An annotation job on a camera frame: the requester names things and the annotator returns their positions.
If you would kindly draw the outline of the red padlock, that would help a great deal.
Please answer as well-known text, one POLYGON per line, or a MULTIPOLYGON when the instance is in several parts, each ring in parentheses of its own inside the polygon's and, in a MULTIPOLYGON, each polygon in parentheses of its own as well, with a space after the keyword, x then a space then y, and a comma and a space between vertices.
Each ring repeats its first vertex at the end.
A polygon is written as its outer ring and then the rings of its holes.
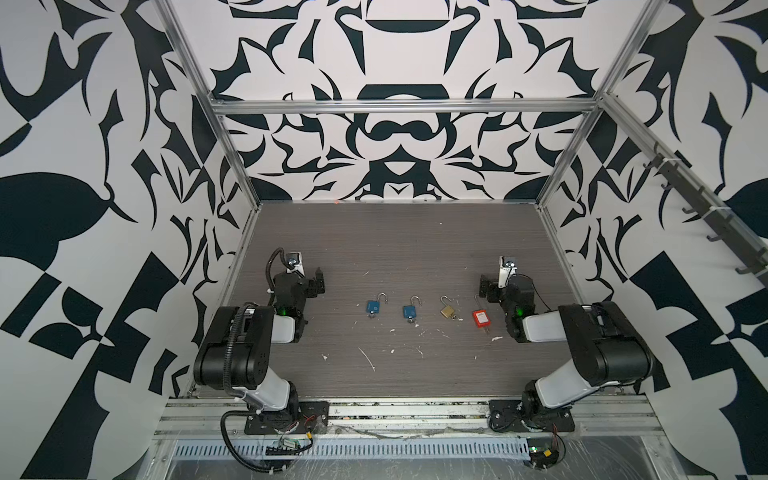
POLYGON ((489 334, 491 319, 487 313, 485 304, 479 295, 475 295, 474 300, 477 306, 477 308, 472 312, 474 322, 479 329, 483 330, 486 334, 489 334))

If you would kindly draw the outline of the brass padlock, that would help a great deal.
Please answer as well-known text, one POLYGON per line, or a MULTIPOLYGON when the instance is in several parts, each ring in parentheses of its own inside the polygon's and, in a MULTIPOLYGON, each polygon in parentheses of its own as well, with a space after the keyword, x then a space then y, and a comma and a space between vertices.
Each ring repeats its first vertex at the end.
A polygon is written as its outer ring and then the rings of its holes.
POLYGON ((451 297, 443 295, 440 297, 440 302, 442 304, 441 315, 446 319, 456 320, 458 315, 454 306, 455 301, 451 297))

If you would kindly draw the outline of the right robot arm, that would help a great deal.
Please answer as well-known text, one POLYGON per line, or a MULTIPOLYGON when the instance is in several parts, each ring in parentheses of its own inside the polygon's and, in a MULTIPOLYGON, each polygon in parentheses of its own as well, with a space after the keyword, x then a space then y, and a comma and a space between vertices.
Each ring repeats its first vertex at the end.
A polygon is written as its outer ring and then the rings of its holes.
POLYGON ((501 281, 480 277, 477 296, 500 305, 516 342, 564 342, 570 352, 562 366, 528 382, 520 399, 489 402, 489 427, 496 432, 573 432, 571 409, 577 401, 606 387, 640 383, 655 367, 647 343, 616 303, 573 303, 538 313, 536 295, 525 275, 501 281))

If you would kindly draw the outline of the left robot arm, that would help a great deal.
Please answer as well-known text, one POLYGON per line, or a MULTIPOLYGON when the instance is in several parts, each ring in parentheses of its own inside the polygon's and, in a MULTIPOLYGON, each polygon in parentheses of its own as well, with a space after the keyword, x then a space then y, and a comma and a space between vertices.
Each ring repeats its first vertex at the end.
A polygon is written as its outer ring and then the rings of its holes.
POLYGON ((325 292, 321 269, 311 278, 294 270, 273 279, 270 302, 219 308, 193 363, 198 385, 244 401, 264 418, 288 423, 299 417, 295 385, 269 366, 271 347, 301 340, 309 299, 325 292))

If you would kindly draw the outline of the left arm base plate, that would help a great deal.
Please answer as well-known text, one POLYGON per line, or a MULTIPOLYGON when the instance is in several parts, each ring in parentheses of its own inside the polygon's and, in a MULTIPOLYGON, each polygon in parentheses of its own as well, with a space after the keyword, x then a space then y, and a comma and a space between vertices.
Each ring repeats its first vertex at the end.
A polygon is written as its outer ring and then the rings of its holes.
POLYGON ((326 401, 300 401, 280 411, 251 412, 244 432, 246 435, 304 434, 325 427, 329 410, 330 403, 326 401))

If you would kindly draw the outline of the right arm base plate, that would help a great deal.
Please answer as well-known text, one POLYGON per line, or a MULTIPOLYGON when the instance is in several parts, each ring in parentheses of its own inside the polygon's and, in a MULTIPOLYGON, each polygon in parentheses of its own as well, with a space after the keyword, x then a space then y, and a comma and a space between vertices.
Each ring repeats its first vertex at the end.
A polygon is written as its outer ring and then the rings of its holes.
POLYGON ((537 401, 501 399, 491 400, 488 406, 488 426, 497 433, 572 433, 576 430, 570 406, 549 409, 537 401))

